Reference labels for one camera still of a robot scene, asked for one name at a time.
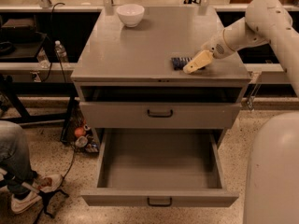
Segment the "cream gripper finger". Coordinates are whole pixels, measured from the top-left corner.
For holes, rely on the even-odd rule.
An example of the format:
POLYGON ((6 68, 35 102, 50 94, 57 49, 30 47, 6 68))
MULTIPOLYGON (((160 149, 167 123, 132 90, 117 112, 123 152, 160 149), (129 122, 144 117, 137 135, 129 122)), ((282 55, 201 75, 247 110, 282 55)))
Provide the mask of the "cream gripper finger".
POLYGON ((191 74, 200 68, 207 66, 213 61, 213 53, 209 50, 198 52, 184 67, 183 71, 186 74, 191 74))

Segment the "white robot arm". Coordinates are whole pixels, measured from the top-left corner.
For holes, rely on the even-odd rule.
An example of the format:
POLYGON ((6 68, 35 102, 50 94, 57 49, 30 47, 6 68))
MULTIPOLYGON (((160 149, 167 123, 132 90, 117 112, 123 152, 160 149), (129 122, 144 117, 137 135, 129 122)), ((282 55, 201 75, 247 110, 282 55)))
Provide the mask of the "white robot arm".
MULTIPOLYGON (((263 84, 289 84, 299 96, 299 34, 279 0, 252 0, 245 16, 213 35, 183 67, 187 74, 244 49, 268 44, 278 64, 248 64, 263 84)), ((249 155, 243 224, 299 224, 299 112, 268 120, 249 155)))

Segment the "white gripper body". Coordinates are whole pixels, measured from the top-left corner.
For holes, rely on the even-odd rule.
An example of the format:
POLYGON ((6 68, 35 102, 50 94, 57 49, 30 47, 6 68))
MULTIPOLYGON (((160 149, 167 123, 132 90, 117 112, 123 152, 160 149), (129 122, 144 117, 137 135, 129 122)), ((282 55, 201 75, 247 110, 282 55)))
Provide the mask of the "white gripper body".
POLYGON ((234 53, 226 42, 224 29, 210 37, 201 49, 210 51, 215 59, 223 59, 234 53))

